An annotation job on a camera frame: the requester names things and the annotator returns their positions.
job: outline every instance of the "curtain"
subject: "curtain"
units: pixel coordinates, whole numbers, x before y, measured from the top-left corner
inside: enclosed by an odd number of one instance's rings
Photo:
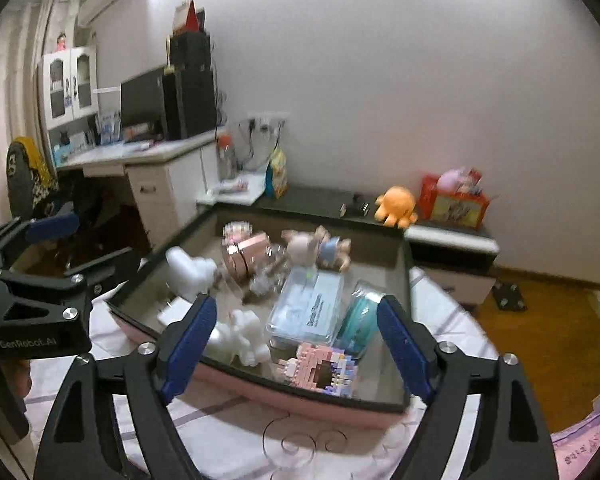
[[[60,32],[66,33],[67,48],[74,46],[79,6],[80,0],[40,0],[7,6],[0,15],[0,225],[11,219],[6,177],[11,141],[31,137],[45,153],[38,108],[38,63],[43,54],[56,49]]]

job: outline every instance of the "snack bag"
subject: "snack bag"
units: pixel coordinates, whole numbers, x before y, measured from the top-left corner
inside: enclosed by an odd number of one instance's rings
[[[276,148],[271,154],[267,173],[265,174],[265,195],[271,198],[280,198],[284,195],[288,184],[286,182],[286,156],[280,149]]]

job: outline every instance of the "pink building block figure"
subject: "pink building block figure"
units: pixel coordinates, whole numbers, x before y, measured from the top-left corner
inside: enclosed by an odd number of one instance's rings
[[[302,343],[296,357],[280,359],[278,369],[292,386],[335,397],[352,397],[358,366],[343,350]]]

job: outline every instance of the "black speaker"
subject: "black speaker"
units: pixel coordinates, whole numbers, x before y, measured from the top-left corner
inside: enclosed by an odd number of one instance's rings
[[[171,37],[170,63],[194,72],[211,70],[211,40],[204,32],[182,32]]]
[[[167,72],[162,75],[162,131],[165,140],[183,139],[180,128],[180,112],[178,111],[178,90],[176,88],[176,75]]]
[[[218,120],[213,72],[176,69],[175,80],[180,137],[186,139],[213,130]]]

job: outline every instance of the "red box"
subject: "red box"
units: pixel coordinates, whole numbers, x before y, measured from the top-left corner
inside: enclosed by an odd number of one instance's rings
[[[427,220],[479,229],[490,200],[484,193],[470,195],[440,191],[436,187],[439,178],[439,175],[431,174],[422,177],[418,200],[421,215]]]

